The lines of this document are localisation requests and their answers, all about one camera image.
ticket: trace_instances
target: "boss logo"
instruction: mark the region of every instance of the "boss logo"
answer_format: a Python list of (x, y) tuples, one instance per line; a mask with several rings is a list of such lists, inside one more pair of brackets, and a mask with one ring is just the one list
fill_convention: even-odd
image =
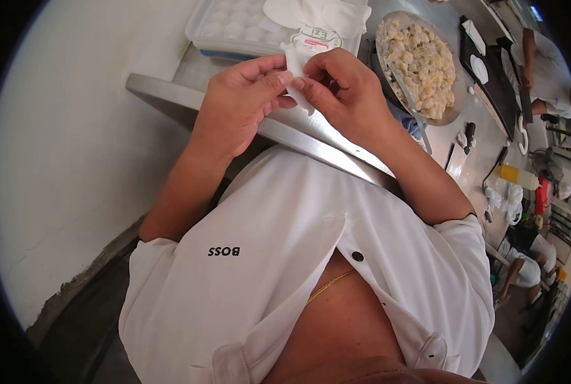
[(239, 253), (241, 252), (241, 248), (235, 246), (234, 248), (230, 248), (228, 246), (225, 246), (223, 248), (216, 247), (216, 248), (211, 248), (208, 250), (208, 255), (209, 256), (219, 256), (219, 255), (223, 255), (223, 256), (238, 256)]

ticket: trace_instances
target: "label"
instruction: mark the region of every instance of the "label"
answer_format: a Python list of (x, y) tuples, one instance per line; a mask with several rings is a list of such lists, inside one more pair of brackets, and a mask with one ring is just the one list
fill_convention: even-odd
[(334, 48), (343, 47), (343, 39), (334, 31), (325, 31), (322, 28), (305, 25), (298, 33), (291, 37), (291, 42), (298, 42), (311, 48), (314, 52), (326, 52)]

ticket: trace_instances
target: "yellow bottle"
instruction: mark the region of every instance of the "yellow bottle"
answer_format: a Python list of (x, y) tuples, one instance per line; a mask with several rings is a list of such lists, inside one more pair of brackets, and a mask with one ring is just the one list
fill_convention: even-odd
[(530, 190), (535, 190), (540, 186), (537, 176), (533, 173), (507, 164), (501, 166), (501, 178)]

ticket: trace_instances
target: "black button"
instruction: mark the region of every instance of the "black button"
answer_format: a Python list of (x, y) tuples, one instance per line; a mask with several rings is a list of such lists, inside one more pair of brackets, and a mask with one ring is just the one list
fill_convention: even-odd
[(364, 260), (364, 256), (362, 256), (362, 253), (360, 253), (358, 251), (352, 253), (352, 258), (356, 261), (363, 261)]

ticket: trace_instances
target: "blue cloth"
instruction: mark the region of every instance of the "blue cloth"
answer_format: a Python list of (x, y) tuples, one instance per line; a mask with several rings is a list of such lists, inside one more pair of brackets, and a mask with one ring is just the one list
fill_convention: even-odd
[(386, 104), (388, 104), (388, 108), (390, 110), (390, 112), (392, 113), (392, 115), (394, 116), (395, 119), (398, 120), (398, 122), (401, 123), (401, 125), (404, 127), (404, 129), (413, 137), (416, 138), (416, 140), (421, 140), (422, 139), (422, 134), (420, 133), (420, 127), (418, 127), (418, 123), (416, 122), (416, 119), (413, 118), (412, 115), (410, 115), (407, 112), (403, 112), (400, 109), (398, 109), (394, 104), (392, 104), (391, 102), (388, 101), (388, 99), (386, 99)]

